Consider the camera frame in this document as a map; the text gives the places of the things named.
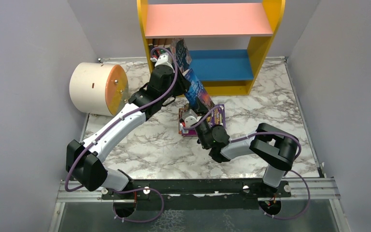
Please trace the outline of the Jane Eyre blue book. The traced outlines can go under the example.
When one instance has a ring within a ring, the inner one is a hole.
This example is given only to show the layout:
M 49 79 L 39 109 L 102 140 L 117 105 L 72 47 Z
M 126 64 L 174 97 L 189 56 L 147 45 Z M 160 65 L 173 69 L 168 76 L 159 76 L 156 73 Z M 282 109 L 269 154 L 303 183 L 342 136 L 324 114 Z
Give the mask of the Jane Eyre blue book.
M 198 79 L 193 69 L 188 69 L 184 74 L 184 78 L 190 83 L 190 87 L 185 93 L 189 109 L 194 110 L 197 114 L 207 113 L 215 104 L 202 82 Z

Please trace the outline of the red Treehouse book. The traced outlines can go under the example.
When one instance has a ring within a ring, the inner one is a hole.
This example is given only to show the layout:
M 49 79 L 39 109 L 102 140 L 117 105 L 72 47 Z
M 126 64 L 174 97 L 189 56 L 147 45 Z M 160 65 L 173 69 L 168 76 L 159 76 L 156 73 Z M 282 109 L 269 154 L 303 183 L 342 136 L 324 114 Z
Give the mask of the red Treehouse book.
M 171 38 L 157 38 L 153 39 L 154 47 L 170 47 Z

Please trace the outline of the Nineteen Eighty-Four dark book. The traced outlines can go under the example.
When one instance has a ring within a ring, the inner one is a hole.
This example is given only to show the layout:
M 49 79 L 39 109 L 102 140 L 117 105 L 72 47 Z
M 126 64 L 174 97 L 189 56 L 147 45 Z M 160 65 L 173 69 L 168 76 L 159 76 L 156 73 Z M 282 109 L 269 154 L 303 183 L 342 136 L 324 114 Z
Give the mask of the Nineteen Eighty-Four dark book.
M 157 47 L 158 45 L 155 43 L 154 39 L 147 39 L 148 48 L 151 51 L 153 48 Z

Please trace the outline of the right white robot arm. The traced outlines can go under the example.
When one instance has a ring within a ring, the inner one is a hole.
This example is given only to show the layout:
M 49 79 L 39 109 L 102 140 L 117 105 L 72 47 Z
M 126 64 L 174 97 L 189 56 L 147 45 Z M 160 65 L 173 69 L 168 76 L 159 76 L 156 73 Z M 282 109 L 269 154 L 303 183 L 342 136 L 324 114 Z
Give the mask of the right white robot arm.
M 297 137 L 267 123 L 259 124 L 253 133 L 234 140 L 222 125 L 209 126 L 199 121 L 190 128 L 196 131 L 202 148 L 209 150 L 209 156 L 218 163 L 251 154 L 266 161 L 268 167 L 262 185 L 272 190 L 279 188 L 283 176 L 292 169 L 301 153 Z

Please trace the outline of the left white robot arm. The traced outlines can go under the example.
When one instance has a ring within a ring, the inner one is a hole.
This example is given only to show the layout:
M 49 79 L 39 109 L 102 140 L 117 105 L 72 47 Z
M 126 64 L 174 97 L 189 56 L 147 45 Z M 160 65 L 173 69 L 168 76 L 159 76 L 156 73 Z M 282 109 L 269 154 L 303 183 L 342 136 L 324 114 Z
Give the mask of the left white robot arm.
M 177 65 L 156 65 L 149 82 L 132 94 L 120 113 L 84 141 L 72 140 L 67 145 L 65 190 L 124 190 L 131 178 L 121 170 L 104 167 L 103 162 L 130 132 L 167 106 L 167 99 L 183 95 L 189 86 Z

